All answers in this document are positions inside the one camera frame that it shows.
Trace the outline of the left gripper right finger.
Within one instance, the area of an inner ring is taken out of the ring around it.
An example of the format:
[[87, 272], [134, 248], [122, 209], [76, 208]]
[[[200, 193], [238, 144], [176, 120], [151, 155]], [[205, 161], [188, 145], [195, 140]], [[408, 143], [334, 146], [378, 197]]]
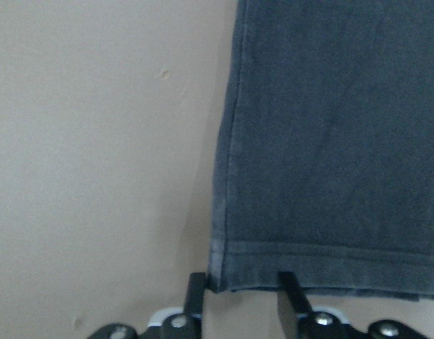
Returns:
[[295, 314], [295, 338], [396, 338], [426, 339], [416, 329], [391, 319], [371, 323], [365, 332], [354, 328], [343, 316], [329, 308], [312, 307], [298, 279], [292, 272], [280, 271], [278, 281], [286, 293], [288, 305]]

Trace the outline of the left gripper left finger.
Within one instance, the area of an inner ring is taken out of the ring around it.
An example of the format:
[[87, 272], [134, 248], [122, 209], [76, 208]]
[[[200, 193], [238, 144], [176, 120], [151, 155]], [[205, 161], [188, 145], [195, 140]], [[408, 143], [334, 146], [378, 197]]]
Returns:
[[125, 323], [111, 323], [89, 338], [201, 338], [206, 282], [205, 273], [191, 273], [184, 305], [155, 312], [143, 333]]

